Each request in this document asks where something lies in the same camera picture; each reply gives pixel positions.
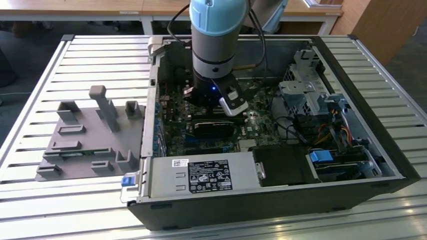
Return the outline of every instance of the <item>metal frame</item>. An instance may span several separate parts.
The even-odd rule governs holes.
[[[174,16],[143,15],[140,16],[142,26],[146,35],[154,35],[152,21],[170,21]],[[324,16],[282,16],[280,22],[322,22],[319,35],[330,35],[339,15]],[[179,16],[176,21],[190,21],[190,16]]]
[[[3,21],[140,21],[142,12],[122,15],[80,15],[80,14],[2,14]]]
[[[75,38],[126,39],[126,42],[148,37],[114,35]],[[122,63],[127,67],[120,72],[103,68],[98,72],[86,73],[79,82],[75,82],[75,73],[58,73],[64,57],[87,58],[96,54],[98,57],[116,58],[120,63],[123,58],[135,55],[147,57],[146,44],[139,44],[136,49],[123,47],[131,43],[118,43],[114,44],[116,49],[111,50],[70,51],[71,43],[63,41],[0,150],[4,160],[0,167],[0,238],[374,240],[418,239],[427,235],[427,128],[415,127],[426,125],[426,114],[390,75],[380,74],[387,71],[358,41],[347,36],[323,36],[322,39],[422,176],[419,182],[396,193],[376,196],[346,211],[150,232],[120,202],[119,176],[42,183],[32,181],[43,149],[54,132],[55,98],[71,90],[79,98],[82,90],[92,82],[102,81],[111,84],[107,88],[115,92],[116,106],[127,100],[146,102],[139,94],[142,89],[135,86],[150,79],[150,73],[127,70],[135,69],[130,67],[131,64]],[[330,75],[326,77],[339,93],[336,80]],[[86,99],[78,100],[78,103],[91,106]],[[16,151],[16,147],[30,148],[31,151]],[[126,195],[136,197],[138,191],[128,190]]]

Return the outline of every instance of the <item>yellow wire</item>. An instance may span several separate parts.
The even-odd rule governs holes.
[[[348,133],[347,128],[343,128],[343,127],[342,127],[340,129],[346,131],[346,134],[347,134],[347,141],[348,141],[348,144],[351,144],[350,133]]]
[[[328,133],[314,145],[323,143],[331,137],[331,133]]]

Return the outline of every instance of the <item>aluminum table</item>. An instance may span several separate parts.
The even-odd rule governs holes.
[[[0,239],[374,240],[426,235],[427,115],[358,40],[322,38],[423,177],[419,182],[351,210],[147,230],[120,201],[120,176],[34,181],[59,120],[55,111],[60,101],[76,100],[80,108],[95,107],[90,87],[106,85],[116,106],[128,100],[146,103],[150,36],[75,36],[59,44],[0,149]],[[126,193],[130,198],[135,195],[134,191]]]

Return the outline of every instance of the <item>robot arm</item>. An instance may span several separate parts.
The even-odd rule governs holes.
[[[234,66],[240,28],[243,24],[256,27],[254,15],[252,21],[247,20],[252,9],[262,16],[259,25],[263,30],[272,32],[287,1],[191,0],[194,85],[186,90],[184,99],[194,105],[212,109],[220,104],[228,116],[248,108],[232,71],[258,65]]]

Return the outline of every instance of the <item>blue tab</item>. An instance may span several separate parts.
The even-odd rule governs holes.
[[[334,161],[331,152],[328,150],[312,151],[312,153],[310,153],[310,158],[314,163]]]
[[[135,186],[135,176],[124,176],[122,178],[122,187]]]

